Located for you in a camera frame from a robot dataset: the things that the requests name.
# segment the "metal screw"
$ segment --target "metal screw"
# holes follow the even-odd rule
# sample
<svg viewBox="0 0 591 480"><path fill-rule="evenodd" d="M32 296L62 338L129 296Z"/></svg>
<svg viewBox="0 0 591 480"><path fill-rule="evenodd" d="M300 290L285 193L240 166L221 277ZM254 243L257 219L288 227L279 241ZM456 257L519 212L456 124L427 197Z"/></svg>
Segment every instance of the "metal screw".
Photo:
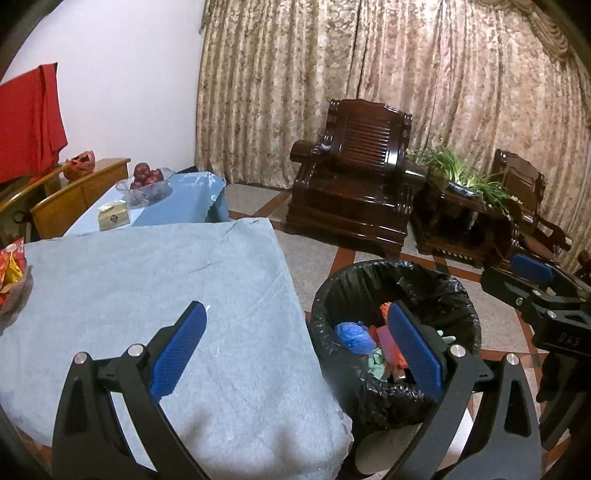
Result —
<svg viewBox="0 0 591 480"><path fill-rule="evenodd" d="M140 343L134 343L127 349L129 356L140 356L144 351L144 346Z"/></svg>
<svg viewBox="0 0 591 480"><path fill-rule="evenodd" d="M519 363L519 357L514 353L508 353L506 358L511 365L517 365Z"/></svg>
<svg viewBox="0 0 591 480"><path fill-rule="evenodd" d="M78 352L74 355L74 363L76 365L82 365L84 362L86 362L87 358L88 355L86 354L86 352Z"/></svg>
<svg viewBox="0 0 591 480"><path fill-rule="evenodd" d="M450 348L449 351L451 354L457 358L461 358L466 355L466 349L462 345L458 345L454 343Z"/></svg>

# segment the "table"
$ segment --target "table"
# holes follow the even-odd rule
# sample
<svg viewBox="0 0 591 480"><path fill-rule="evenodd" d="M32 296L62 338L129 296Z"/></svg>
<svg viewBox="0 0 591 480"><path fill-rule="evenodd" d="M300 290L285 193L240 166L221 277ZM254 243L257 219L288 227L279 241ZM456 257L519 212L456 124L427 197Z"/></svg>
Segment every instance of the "table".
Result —
<svg viewBox="0 0 591 480"><path fill-rule="evenodd" d="M51 446L76 352L100 359L146 345L199 300L211 306L206 332L160 402L185 447L214 479L334 478L350 419L322 377L267 218L69 235L27 244L27 261L35 284L0 336L0 400L37 442ZM129 447L150 466L121 398Z"/></svg>
<svg viewBox="0 0 591 480"><path fill-rule="evenodd" d="M149 207L129 210L130 223L118 229L130 226L230 220L223 191L226 186L224 179L210 172L177 173L169 182L173 189L172 194ZM99 207L122 198L122 193L113 185L78 218L65 235L99 231Z"/></svg>
<svg viewBox="0 0 591 480"><path fill-rule="evenodd" d="M432 177L417 194L411 223L417 249L426 255L443 254L482 267L495 246L495 224L508 222L479 197L467 198Z"/></svg>

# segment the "wooden armchair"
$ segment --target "wooden armchair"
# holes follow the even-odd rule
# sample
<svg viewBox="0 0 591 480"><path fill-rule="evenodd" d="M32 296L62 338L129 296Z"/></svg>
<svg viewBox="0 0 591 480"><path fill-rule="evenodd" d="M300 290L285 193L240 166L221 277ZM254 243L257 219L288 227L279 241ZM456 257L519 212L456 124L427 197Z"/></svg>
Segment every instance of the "wooden armchair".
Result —
<svg viewBox="0 0 591 480"><path fill-rule="evenodd" d="M383 103L332 100L318 143L298 140L287 213L292 231L377 243L399 254L425 172L406 160L412 116Z"/></svg>
<svg viewBox="0 0 591 480"><path fill-rule="evenodd" d="M574 273L574 276L591 286L591 256L589 252L581 250L577 260L579 260L580 268Z"/></svg>
<svg viewBox="0 0 591 480"><path fill-rule="evenodd" d="M571 239L558 226L540 215L544 197L545 177L519 155L497 149L492 164L492 173L505 186L508 193L519 202L509 202L509 212L514 220L508 248L501 252L506 261L521 253L535 260L556 264L560 249L569 251Z"/></svg>

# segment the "black garbage bag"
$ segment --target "black garbage bag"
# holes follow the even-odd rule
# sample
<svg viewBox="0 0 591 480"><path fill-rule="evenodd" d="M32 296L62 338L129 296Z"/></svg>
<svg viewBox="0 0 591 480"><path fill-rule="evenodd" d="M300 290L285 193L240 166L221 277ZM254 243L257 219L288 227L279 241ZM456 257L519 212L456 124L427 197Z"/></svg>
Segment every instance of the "black garbage bag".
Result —
<svg viewBox="0 0 591 480"><path fill-rule="evenodd" d="M420 323L454 335L470 353L480 351L478 316L455 278L411 262L386 260L357 263L333 274L316 293L308 329L324 377L357 435L421 423L433 406L415 385L375 378L335 333L341 322L384 325L379 307L396 300Z"/></svg>

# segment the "blue gripper pad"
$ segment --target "blue gripper pad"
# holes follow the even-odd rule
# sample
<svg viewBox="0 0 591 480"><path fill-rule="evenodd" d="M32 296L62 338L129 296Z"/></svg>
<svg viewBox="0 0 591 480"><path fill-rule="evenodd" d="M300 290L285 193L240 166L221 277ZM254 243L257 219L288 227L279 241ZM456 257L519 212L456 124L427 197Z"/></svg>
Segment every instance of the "blue gripper pad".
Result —
<svg viewBox="0 0 591 480"><path fill-rule="evenodd" d="M540 287L547 287L554 281L554 271L549 265L521 254L511 260L511 271Z"/></svg>
<svg viewBox="0 0 591 480"><path fill-rule="evenodd" d="M409 315L398 303L391 304L388 331L407 361L419 389L439 402L443 396L443 366Z"/></svg>
<svg viewBox="0 0 591 480"><path fill-rule="evenodd" d="M156 402L174 391L205 332L207 313L203 304L194 302L193 309L185 311L183 316L185 318L181 326L164 347L152 368L150 394Z"/></svg>

